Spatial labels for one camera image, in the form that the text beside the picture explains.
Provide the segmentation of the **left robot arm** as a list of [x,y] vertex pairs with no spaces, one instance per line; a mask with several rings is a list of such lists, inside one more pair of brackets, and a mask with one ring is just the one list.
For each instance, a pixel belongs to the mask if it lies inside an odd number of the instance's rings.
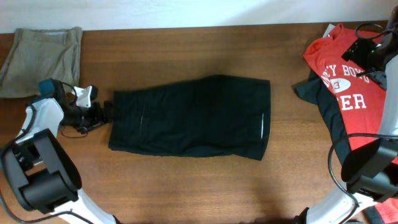
[[71,87],[47,79],[39,84],[40,95],[26,104],[19,134],[1,149],[1,171],[19,204],[39,211],[34,223],[61,218],[68,223],[112,223],[119,220],[103,211],[82,188],[75,164],[57,140],[62,129],[76,129],[79,138],[112,121],[112,104],[96,102],[97,87]]

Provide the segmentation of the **black shorts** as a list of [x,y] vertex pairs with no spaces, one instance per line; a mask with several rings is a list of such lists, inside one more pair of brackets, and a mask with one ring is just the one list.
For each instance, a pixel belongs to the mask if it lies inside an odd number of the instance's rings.
[[150,156],[260,161],[270,128],[270,81],[212,75],[115,92],[108,147]]

